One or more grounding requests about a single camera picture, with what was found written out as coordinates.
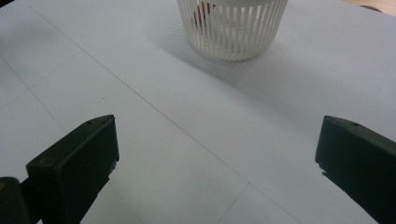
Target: white basket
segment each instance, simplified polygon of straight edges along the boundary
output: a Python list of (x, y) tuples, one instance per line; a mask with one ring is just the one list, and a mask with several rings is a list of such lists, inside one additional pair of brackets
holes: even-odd
[(216, 58), (238, 61), (265, 51), (288, 0), (177, 0), (190, 42)]

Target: black plastic part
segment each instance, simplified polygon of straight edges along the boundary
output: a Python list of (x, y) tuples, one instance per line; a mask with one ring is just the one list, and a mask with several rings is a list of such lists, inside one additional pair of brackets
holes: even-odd
[(361, 6), (361, 7), (365, 7), (365, 8), (371, 9), (371, 10), (373, 10), (373, 11), (377, 11), (377, 12), (382, 12), (381, 10), (379, 10), (379, 9), (376, 8), (376, 7), (370, 7), (370, 6)]
[(326, 116), (315, 160), (378, 223), (396, 223), (395, 142), (358, 123)]
[(43, 223), (78, 224), (119, 160), (114, 116), (92, 119), (30, 161), (30, 187), (43, 195)]
[(20, 182), (13, 177), (0, 178), (0, 223), (31, 224)]
[(13, 2), (14, 0), (0, 0), (0, 7), (7, 5), (8, 3)]
[(45, 212), (45, 210), (43, 210), (44, 197), (40, 194), (38, 189), (32, 186), (29, 178), (21, 183), (21, 190), (29, 214), (30, 223), (37, 223)]

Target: table surface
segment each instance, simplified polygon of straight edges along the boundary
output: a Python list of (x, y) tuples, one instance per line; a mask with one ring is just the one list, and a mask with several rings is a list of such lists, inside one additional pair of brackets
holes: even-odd
[(322, 119), (396, 140), (396, 18), (289, 0), (241, 63), (188, 43), (174, 0), (0, 9), (0, 175), (114, 114), (120, 162), (83, 223), (375, 223), (321, 174)]

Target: slotted basket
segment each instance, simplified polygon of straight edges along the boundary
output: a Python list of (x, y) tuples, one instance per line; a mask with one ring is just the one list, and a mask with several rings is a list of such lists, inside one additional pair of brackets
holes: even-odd
[(201, 52), (240, 61), (265, 51), (288, 0), (177, 0), (186, 35)]

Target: plastic basket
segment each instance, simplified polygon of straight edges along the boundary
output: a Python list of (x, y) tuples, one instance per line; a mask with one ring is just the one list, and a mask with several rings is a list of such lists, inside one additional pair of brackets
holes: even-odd
[(177, 0), (190, 42), (204, 54), (239, 61), (274, 40), (288, 0)]

